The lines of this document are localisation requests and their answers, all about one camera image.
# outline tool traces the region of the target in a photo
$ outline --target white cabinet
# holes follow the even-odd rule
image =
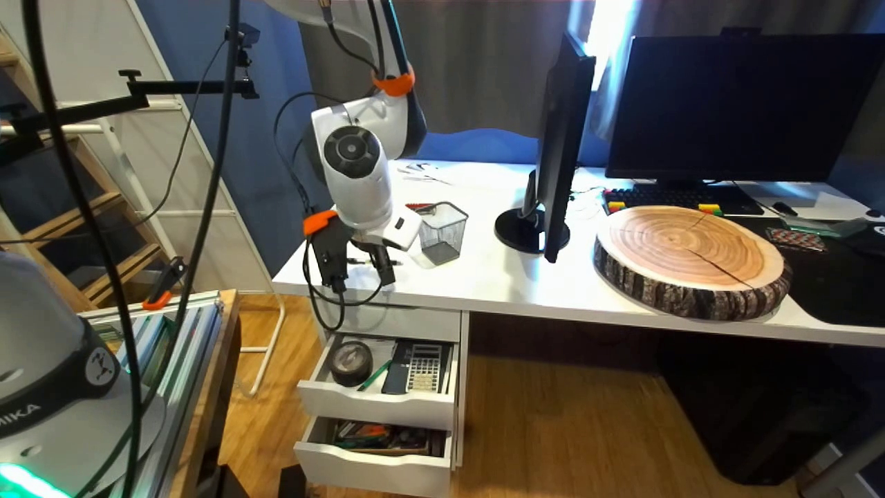
[[[298,383],[305,410],[312,414],[305,441],[296,442],[307,481],[399,495],[449,495],[450,471],[461,461],[468,312],[363,304],[345,311],[341,329],[329,337],[312,377]],[[344,387],[329,370],[329,352],[344,341],[363,341],[372,348],[394,341],[444,344],[444,387],[437,392],[381,392],[379,385],[373,389]],[[435,430],[445,435],[445,446],[437,456],[349,452],[332,442],[336,420]]]

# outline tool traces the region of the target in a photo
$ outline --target open drawer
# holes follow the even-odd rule
[[[329,352],[344,341],[363,341],[367,348],[373,348],[377,366],[384,366],[384,353],[377,353],[377,344],[384,344],[384,337],[365,337],[365,335],[336,335],[336,341],[327,347],[318,367],[309,378],[298,383],[298,396],[305,400],[305,410],[318,418],[349,418],[349,420],[377,420],[377,423],[394,423],[394,425],[427,425],[439,432],[453,432],[457,425],[457,387],[460,387],[460,347],[444,344],[444,377],[439,377],[439,392],[379,392],[379,378],[373,389],[356,389],[344,387],[332,378],[329,370]]]
[[[298,461],[309,483],[356,486],[399,495],[449,495],[450,481],[450,435],[444,456],[381,456],[338,449],[332,441],[332,420],[316,418],[301,442],[296,442]]]

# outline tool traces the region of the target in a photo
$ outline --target desk drawer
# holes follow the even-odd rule
[[[318,306],[325,317],[336,324],[341,312],[338,304],[318,302]],[[461,312],[363,304],[363,306],[345,306],[345,322],[341,331],[460,344]]]
[[[449,495],[450,481],[450,438],[444,456],[379,456],[356,454],[332,441],[332,420],[316,418],[307,438],[296,442],[298,461],[309,483],[356,486],[399,495]]]
[[[344,341],[363,341],[373,352],[373,367],[384,366],[394,353],[395,341],[363,337],[363,335],[336,335],[332,347]],[[395,425],[427,425],[453,432],[457,423],[457,387],[460,387],[460,347],[445,344],[445,370],[439,378],[439,392],[379,392],[381,378],[359,392],[356,387],[344,387],[329,374],[329,352],[327,347],[318,367],[307,383],[298,383],[298,396],[305,410],[318,418],[356,418]]]

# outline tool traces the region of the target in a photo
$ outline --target keyboard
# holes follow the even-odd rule
[[[763,214],[752,196],[748,196],[735,186],[691,186],[691,187],[669,187],[669,186],[634,186],[634,187],[607,187],[604,190],[607,211],[634,208],[634,204],[681,204],[681,208],[710,208],[716,204],[727,214]]]

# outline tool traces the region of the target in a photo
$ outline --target white table surface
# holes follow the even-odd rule
[[[809,344],[885,347],[883,326],[825,324],[809,316],[792,295],[752,322],[699,322],[652,311],[608,284],[593,266],[596,228],[604,221],[600,187],[616,186],[596,168],[575,175],[567,223],[571,244],[560,262],[539,254],[520,254],[495,237],[502,211],[520,201],[532,167],[503,163],[416,163],[395,161],[395,201],[453,201],[471,214],[461,254],[445,266],[432,266],[420,254],[420,241],[409,251],[391,250],[395,284],[379,302],[435,311],[471,311],[502,316],[565,317],[590,324],[616,324],[643,329],[681,329],[745,337],[784,337]],[[864,218],[865,208],[840,196],[831,186],[768,182],[748,187],[762,204],[789,200],[809,218]],[[301,275],[305,246],[279,269],[279,293],[307,293]],[[352,290],[373,290],[372,266],[349,266]]]

